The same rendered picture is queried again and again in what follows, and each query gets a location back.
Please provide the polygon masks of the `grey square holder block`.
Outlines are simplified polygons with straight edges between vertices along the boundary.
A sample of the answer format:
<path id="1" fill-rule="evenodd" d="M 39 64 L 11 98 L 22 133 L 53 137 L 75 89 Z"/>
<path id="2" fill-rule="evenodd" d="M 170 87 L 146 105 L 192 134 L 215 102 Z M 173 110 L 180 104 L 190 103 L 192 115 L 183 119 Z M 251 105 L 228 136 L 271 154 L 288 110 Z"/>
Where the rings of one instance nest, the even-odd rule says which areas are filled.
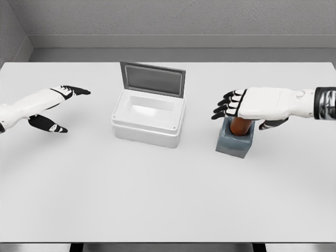
<path id="1" fill-rule="evenodd" d="M 246 134 L 238 136 L 234 135 L 230 130 L 233 119 L 232 117 L 224 118 L 215 151 L 243 159 L 253 143 L 255 122 L 252 121 Z"/>

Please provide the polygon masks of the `brown cylinder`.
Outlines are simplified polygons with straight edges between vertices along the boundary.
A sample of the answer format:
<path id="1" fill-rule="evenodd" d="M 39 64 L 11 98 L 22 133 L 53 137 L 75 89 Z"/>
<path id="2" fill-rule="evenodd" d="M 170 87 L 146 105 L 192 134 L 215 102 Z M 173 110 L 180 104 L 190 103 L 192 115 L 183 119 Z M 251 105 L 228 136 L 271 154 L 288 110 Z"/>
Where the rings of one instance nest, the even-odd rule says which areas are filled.
<path id="1" fill-rule="evenodd" d="M 252 122 L 252 120 L 247 120 L 240 117 L 233 117 L 229 129 L 232 134 L 236 136 L 243 136 L 248 132 Z"/>

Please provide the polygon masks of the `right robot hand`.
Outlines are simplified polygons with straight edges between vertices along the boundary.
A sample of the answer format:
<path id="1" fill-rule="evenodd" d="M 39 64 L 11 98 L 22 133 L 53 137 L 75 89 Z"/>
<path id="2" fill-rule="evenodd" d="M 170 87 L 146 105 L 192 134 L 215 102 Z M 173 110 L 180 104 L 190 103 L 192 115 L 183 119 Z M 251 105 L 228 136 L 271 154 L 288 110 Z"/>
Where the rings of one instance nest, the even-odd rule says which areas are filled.
<path id="1" fill-rule="evenodd" d="M 211 119 L 223 117 L 263 120 L 260 130 L 278 127 L 289 120 L 294 91 L 284 88 L 247 88 L 223 95 Z"/>

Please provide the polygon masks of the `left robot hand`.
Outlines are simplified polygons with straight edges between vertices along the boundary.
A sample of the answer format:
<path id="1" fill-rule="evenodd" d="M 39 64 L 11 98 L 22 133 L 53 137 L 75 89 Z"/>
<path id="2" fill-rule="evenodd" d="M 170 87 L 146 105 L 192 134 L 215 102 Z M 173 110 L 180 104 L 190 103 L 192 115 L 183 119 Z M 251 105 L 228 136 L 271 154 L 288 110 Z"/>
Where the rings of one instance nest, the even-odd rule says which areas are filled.
<path id="1" fill-rule="evenodd" d="M 16 122 L 26 119 L 29 125 L 37 129 L 47 132 L 67 133 L 66 128 L 42 116 L 41 113 L 72 97 L 89 94 L 91 94 L 89 90 L 66 85 L 33 93 L 13 104 L 15 116 L 17 116 Z"/>

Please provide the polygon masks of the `white box with open lid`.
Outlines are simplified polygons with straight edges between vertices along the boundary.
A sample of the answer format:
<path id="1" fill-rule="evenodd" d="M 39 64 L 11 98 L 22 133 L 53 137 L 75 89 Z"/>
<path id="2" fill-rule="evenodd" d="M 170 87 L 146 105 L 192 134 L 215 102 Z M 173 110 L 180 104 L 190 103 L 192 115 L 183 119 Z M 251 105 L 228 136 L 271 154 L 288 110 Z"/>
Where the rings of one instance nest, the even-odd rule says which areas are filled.
<path id="1" fill-rule="evenodd" d="M 186 71 L 121 62 L 123 90 L 111 116 L 114 135 L 166 148 L 180 141 Z"/>

